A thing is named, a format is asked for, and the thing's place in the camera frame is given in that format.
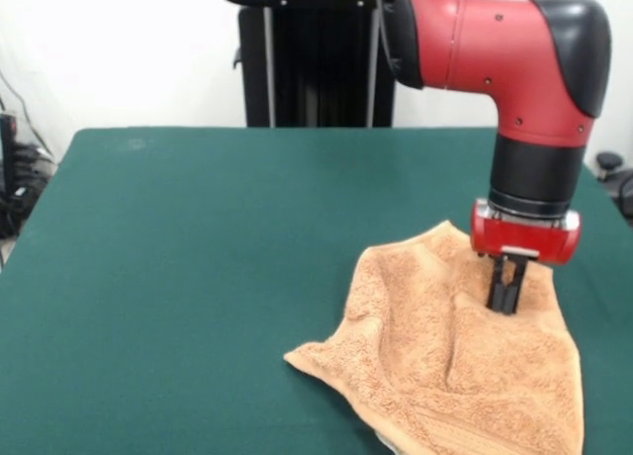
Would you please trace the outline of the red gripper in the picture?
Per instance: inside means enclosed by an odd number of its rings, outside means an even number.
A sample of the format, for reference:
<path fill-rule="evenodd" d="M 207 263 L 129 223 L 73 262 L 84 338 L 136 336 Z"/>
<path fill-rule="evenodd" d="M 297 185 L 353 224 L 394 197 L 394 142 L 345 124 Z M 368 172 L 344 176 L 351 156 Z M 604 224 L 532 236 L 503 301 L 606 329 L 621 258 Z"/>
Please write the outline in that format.
<path fill-rule="evenodd" d="M 505 259 L 501 255 L 527 257 L 546 264 L 563 265 L 575 253 L 581 236 L 581 216 L 567 211 L 559 220 L 528 219 L 504 213 L 486 199 L 475 201 L 470 217 L 472 248 L 497 256 L 491 277 L 487 306 L 492 311 L 515 313 L 527 268 L 526 259 L 513 259 L 513 273 L 503 283 Z"/>

